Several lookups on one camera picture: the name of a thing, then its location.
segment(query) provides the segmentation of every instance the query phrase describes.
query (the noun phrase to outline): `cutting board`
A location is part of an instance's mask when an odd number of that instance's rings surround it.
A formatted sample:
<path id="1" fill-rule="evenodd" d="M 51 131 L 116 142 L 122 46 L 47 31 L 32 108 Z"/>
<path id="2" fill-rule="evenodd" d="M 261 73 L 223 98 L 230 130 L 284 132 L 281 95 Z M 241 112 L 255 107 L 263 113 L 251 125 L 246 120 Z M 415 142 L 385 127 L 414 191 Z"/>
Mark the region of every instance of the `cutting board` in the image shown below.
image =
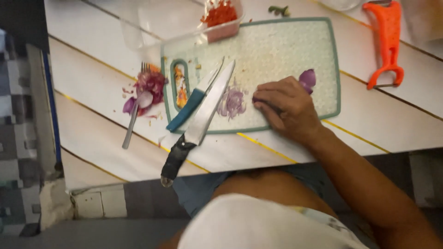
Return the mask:
<path id="1" fill-rule="evenodd" d="M 241 24 L 236 36 L 214 43 L 207 43 L 199 34 L 164 43 L 162 72 L 170 79 L 164 88 L 168 122 L 181 109 L 177 94 L 189 97 L 223 56 L 221 71 L 236 60 L 229 85 L 236 83 L 244 91 L 246 111 L 232 119 L 215 113 L 209 134 L 269 129 L 263 115 L 252 105 L 256 86 L 290 75 L 298 78 L 311 68 L 317 78 L 311 96 L 319 118 L 340 113 L 340 74 L 329 18 L 285 18 Z M 191 119 L 176 132 L 183 133 Z"/>

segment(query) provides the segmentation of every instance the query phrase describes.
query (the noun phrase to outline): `green vegetable scrap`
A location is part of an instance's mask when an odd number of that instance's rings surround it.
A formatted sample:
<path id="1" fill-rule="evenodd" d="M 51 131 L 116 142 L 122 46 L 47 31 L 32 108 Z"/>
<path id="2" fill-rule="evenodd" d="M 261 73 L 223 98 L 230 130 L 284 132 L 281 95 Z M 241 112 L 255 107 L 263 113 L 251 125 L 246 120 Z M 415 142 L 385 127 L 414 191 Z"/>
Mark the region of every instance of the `green vegetable scrap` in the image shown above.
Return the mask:
<path id="1" fill-rule="evenodd" d="M 290 16 L 291 15 L 291 13 L 289 12 L 289 6 L 286 6 L 284 8 L 281 8 L 281 7 L 278 7 L 278 6 L 270 6 L 268 8 L 268 11 L 270 13 L 274 11 L 274 14 L 276 16 L 281 15 L 283 17 L 286 17 L 286 16 Z"/>

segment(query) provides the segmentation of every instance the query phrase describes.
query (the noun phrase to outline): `kitchen knife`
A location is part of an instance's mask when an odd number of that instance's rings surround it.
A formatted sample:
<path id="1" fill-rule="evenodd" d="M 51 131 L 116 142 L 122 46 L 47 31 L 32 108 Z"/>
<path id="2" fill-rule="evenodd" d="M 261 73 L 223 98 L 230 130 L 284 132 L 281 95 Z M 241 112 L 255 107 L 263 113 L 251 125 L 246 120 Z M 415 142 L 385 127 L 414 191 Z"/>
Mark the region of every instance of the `kitchen knife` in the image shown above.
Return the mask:
<path id="1" fill-rule="evenodd" d="M 202 81 L 194 88 L 194 90 L 192 91 L 191 96 L 189 96 L 189 99 L 186 102 L 185 106 L 180 110 L 180 112 L 166 126 L 167 130 L 174 132 L 194 112 L 194 110 L 197 108 L 197 106 L 200 104 L 200 102 L 202 102 L 203 98 L 205 97 L 205 93 L 208 90 L 208 88 L 211 86 L 212 81 L 214 81 L 215 77 L 217 76 L 220 68 L 223 65 L 224 59 L 225 59 L 225 57 L 223 56 L 221 61 L 219 63 L 217 63 L 217 65 L 215 66 L 215 69 L 210 71 L 209 74 L 207 74 L 202 79 Z"/>
<path id="2" fill-rule="evenodd" d="M 161 183 L 164 187 L 170 187 L 172 182 L 177 177 L 180 167 L 186 160 L 191 149 L 200 145 L 206 135 L 212 117 L 220 103 L 223 94 L 226 91 L 229 79 L 235 67 L 235 60 L 233 60 L 216 80 L 208 96 L 203 101 L 194 118 L 191 120 L 188 129 L 179 138 L 177 143 L 171 148 L 165 165 L 161 173 Z"/>

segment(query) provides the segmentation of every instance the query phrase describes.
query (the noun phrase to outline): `person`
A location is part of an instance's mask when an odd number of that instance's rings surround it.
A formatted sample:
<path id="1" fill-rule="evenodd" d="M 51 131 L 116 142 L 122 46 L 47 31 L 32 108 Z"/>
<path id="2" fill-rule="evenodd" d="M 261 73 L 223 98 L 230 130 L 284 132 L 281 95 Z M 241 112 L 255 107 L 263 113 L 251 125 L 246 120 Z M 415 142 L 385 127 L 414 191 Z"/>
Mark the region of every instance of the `person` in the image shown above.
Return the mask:
<path id="1" fill-rule="evenodd" d="M 380 248 L 443 248 L 415 203 L 324 127 L 294 77 L 257 86 L 254 107 L 280 135 L 305 147 Z M 302 165 L 177 178 L 173 188 L 193 218 L 161 248 L 366 248 L 322 196 Z"/>

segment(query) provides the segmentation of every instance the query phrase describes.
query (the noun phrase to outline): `orange vegetable peeler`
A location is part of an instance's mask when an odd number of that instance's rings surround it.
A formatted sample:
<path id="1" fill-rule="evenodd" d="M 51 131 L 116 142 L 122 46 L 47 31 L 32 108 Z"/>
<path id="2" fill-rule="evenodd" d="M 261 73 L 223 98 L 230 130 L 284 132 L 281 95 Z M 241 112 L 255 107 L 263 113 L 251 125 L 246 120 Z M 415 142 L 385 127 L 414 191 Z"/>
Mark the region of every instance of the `orange vegetable peeler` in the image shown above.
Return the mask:
<path id="1" fill-rule="evenodd" d="M 400 86 L 403 81 L 403 68 L 397 65 L 398 48 L 400 45 L 400 4 L 391 0 L 370 1 L 363 4 L 363 9 L 374 13 L 378 22 L 380 38 L 380 53 L 383 65 L 372 74 L 367 89 Z M 382 72 L 394 71 L 396 78 L 393 84 L 378 85 L 377 79 Z"/>

